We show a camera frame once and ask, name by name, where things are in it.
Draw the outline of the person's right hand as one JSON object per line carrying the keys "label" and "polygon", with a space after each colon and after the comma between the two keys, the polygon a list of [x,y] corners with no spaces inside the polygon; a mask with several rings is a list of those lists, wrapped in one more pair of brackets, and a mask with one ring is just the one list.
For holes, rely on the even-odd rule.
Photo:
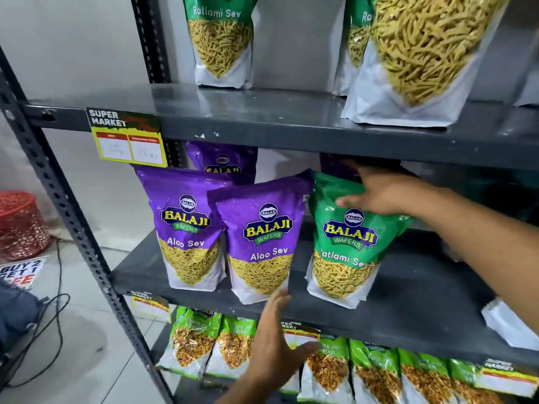
{"label": "person's right hand", "polygon": [[419,217],[421,205],[436,191],[436,187],[403,172],[353,160],[345,160],[344,163],[361,177],[364,186],[361,194],[367,193],[371,196],[373,208],[362,210],[379,215],[403,214]]}

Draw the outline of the person's left hand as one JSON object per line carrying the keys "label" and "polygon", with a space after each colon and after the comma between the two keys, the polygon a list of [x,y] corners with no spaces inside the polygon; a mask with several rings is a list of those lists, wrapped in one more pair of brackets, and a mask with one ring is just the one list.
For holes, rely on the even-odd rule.
{"label": "person's left hand", "polygon": [[300,368],[293,363],[293,349],[286,343],[281,312],[291,300],[287,288],[277,290],[266,302],[252,344],[250,368],[273,373],[281,388]]}

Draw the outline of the green snack packet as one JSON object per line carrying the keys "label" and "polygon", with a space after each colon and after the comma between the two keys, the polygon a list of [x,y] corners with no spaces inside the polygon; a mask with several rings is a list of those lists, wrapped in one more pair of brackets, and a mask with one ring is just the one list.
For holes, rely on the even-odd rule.
{"label": "green snack packet", "polygon": [[370,0],[346,0],[339,60],[332,94],[347,96],[363,62],[371,33],[373,8]]}
{"label": "green snack packet", "polygon": [[313,178],[308,206],[315,224],[314,250],[305,276],[307,292],[352,310],[367,300],[384,253],[413,219],[339,207],[338,198],[362,194],[363,184],[322,172]]}
{"label": "green snack packet", "polygon": [[371,0],[371,33],[341,118],[447,128],[510,0]]}
{"label": "green snack packet", "polygon": [[252,13],[257,1],[183,0],[198,86],[251,87]]}

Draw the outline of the person's right forearm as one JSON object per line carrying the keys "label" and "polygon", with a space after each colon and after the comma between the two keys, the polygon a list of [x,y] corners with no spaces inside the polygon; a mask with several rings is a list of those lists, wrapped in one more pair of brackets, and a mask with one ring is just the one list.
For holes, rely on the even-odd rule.
{"label": "person's right forearm", "polygon": [[539,333],[539,227],[427,186],[410,214],[422,219]]}

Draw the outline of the person's left forearm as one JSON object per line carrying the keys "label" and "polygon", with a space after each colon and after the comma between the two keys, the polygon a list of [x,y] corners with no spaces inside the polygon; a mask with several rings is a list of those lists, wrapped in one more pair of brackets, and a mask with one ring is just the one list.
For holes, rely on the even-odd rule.
{"label": "person's left forearm", "polygon": [[250,368],[213,404],[265,404],[278,388],[273,373]]}

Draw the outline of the yellow price label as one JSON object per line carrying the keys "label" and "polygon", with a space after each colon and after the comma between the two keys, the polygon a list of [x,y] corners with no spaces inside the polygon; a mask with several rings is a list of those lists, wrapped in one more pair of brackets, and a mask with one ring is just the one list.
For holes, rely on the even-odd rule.
{"label": "yellow price label", "polygon": [[474,385],[498,393],[532,398],[539,390],[539,372],[529,366],[489,358],[475,367]]}
{"label": "yellow price label", "polygon": [[285,340],[289,348],[296,349],[311,341],[319,342],[321,338],[320,330],[301,323],[281,322]]}
{"label": "yellow price label", "polygon": [[154,293],[130,291],[131,302],[135,312],[153,317],[165,323],[172,322],[169,302]]}
{"label": "yellow price label", "polygon": [[168,166],[156,115],[92,107],[85,112],[101,160]]}

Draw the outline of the purple snack packet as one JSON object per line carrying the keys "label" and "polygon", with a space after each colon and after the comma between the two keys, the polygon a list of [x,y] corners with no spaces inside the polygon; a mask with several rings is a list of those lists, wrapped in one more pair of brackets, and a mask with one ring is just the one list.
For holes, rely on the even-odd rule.
{"label": "purple snack packet", "polygon": [[185,142],[185,151],[198,171],[231,174],[239,185],[255,183],[259,149],[255,146]]}
{"label": "purple snack packet", "polygon": [[252,185],[207,192],[225,226],[226,262],[233,293],[243,305],[287,287],[313,170]]}
{"label": "purple snack packet", "polygon": [[224,224],[207,192],[233,185],[224,173],[133,166],[154,216],[171,288],[212,292],[226,277],[221,234]]}
{"label": "purple snack packet", "polygon": [[357,183],[361,183],[361,177],[350,166],[347,166],[341,161],[338,155],[331,155],[328,153],[320,153],[320,170],[322,173],[341,178]]}

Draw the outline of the row of light green packets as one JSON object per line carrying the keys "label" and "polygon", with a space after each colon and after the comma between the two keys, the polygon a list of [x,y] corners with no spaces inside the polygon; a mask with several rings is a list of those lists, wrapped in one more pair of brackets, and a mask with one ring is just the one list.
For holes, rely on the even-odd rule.
{"label": "row of light green packets", "polygon": [[[237,380],[258,323],[179,306],[157,367],[193,380]],[[320,348],[280,388],[293,404],[505,404],[474,385],[475,367],[400,348],[321,334]]]}

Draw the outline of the grey metal shelf rack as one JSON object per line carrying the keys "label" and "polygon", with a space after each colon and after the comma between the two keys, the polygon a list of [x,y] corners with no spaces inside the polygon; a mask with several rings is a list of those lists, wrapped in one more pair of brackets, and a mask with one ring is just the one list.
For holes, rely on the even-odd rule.
{"label": "grey metal shelf rack", "polygon": [[[501,24],[482,60],[471,95],[456,123],[441,128],[360,125],[341,119],[344,101],[334,95],[286,89],[237,90],[155,83],[170,77],[158,0],[130,0],[117,5],[104,0],[91,13],[92,0],[0,0],[0,107],[11,130],[54,204],[96,284],[114,311],[139,359],[159,390],[163,404],[177,404],[163,376],[153,367],[157,351],[148,348],[133,314],[118,290],[141,285],[145,263],[155,271],[157,241],[147,235],[120,268],[110,270],[87,217],[51,149],[43,129],[91,132],[86,107],[154,114],[162,120],[166,139],[256,145],[264,149],[333,152],[372,158],[400,159],[539,172],[539,107],[514,105],[539,56],[539,0],[510,0]],[[71,58],[97,55],[106,75],[123,75],[141,67],[148,80],[117,88],[97,81],[92,93],[28,100],[13,72],[5,41],[27,59],[44,56],[23,38],[31,33],[45,49],[59,45]]]}

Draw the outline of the white packet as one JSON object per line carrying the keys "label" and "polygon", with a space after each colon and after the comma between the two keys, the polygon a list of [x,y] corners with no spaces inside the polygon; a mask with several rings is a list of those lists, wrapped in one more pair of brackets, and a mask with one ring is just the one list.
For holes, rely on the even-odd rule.
{"label": "white packet", "polygon": [[539,336],[502,299],[493,299],[482,308],[481,314],[486,325],[509,346],[539,352]]}

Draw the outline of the dark blue bag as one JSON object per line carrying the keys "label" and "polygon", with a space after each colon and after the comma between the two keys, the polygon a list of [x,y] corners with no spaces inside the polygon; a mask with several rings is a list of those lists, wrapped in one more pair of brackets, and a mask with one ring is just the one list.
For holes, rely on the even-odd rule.
{"label": "dark blue bag", "polygon": [[42,306],[31,292],[0,278],[0,360],[37,323]]}

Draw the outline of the white offer sign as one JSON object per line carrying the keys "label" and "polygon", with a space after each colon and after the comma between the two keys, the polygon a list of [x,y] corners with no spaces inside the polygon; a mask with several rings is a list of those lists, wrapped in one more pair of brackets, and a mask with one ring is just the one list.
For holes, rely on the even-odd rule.
{"label": "white offer sign", "polygon": [[31,290],[49,256],[0,265],[0,279],[23,290]]}

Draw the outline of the red mesh basket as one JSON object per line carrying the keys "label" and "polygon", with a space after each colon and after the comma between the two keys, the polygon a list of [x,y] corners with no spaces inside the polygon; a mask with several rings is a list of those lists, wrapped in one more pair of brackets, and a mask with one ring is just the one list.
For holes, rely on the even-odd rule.
{"label": "red mesh basket", "polygon": [[36,196],[19,190],[0,190],[0,260],[32,258],[50,244],[49,229]]}

